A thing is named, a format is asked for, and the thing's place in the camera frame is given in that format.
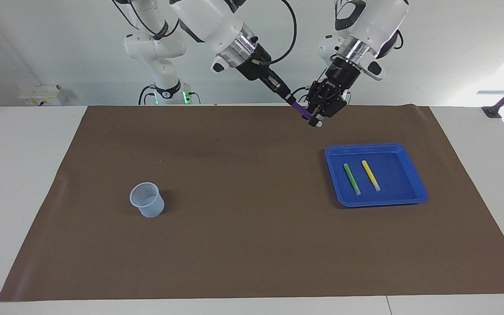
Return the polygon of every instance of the clear plastic cup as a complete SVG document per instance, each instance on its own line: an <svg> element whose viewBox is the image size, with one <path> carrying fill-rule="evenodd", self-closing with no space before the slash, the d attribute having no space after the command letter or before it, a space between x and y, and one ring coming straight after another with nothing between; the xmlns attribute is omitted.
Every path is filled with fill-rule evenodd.
<svg viewBox="0 0 504 315"><path fill-rule="evenodd" d="M153 183L141 183L132 189L129 201L144 217L156 217L165 209L165 201Z"/></svg>

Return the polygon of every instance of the plastic tray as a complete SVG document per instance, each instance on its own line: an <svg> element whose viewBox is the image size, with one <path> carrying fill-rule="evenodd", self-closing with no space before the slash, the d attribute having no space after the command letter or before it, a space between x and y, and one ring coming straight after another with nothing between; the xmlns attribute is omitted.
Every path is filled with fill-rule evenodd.
<svg viewBox="0 0 504 315"><path fill-rule="evenodd" d="M346 207L412 205L428 199L408 152L399 144L331 146L326 149L326 160L338 200ZM363 160L368 162L381 191L374 188ZM347 177L345 163L351 168L360 196Z"/></svg>

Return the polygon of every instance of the table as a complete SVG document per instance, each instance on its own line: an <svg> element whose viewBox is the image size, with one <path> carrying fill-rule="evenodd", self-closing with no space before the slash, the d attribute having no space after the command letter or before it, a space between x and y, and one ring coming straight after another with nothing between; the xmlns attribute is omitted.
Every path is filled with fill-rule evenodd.
<svg viewBox="0 0 504 315"><path fill-rule="evenodd" d="M85 110L86 107L0 108L0 289ZM432 111L504 233L504 124L501 120L486 118L480 109L433 108ZM498 314L504 313L504 294L0 303L0 314L17 313L17 310L29 314L49 311L107 314Z"/></svg>

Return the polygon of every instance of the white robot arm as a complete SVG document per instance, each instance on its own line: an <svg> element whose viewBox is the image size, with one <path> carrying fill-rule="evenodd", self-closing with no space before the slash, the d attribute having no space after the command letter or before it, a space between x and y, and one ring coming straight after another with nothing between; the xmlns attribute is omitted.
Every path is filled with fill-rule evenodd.
<svg viewBox="0 0 504 315"><path fill-rule="evenodd" d="M197 42L206 42L216 54L211 66L213 72L236 68L248 80L260 79L286 103L311 119L310 113L296 103L289 87L270 69L271 64L285 55L272 61L270 54L258 43L258 37L234 16L245 1L170 0L170 5L180 17L182 29Z"/></svg>
<svg viewBox="0 0 504 315"><path fill-rule="evenodd" d="M385 72L378 60L394 47L408 0L335 0L336 31L326 36L318 53L328 64L326 78L315 81L308 96L312 126L347 105L344 95L361 72L380 81Z"/></svg>
<svg viewBox="0 0 504 315"><path fill-rule="evenodd" d="M139 31L128 34L124 48L133 59L145 64L153 76L154 94L159 104L188 104L190 86L178 78L170 58L183 56L186 45L179 30L168 29L160 17L158 0L114 0L129 10L131 24Z"/></svg>

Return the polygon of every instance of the brown paper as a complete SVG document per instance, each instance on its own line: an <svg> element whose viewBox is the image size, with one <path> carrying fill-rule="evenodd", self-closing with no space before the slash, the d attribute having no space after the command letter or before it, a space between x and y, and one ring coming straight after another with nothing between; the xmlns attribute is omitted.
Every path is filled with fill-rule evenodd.
<svg viewBox="0 0 504 315"><path fill-rule="evenodd" d="M324 149L388 142L429 201L341 206ZM146 181L154 219L129 202ZM428 108L311 128L288 107L90 107L0 301L490 293L504 236Z"/></svg>

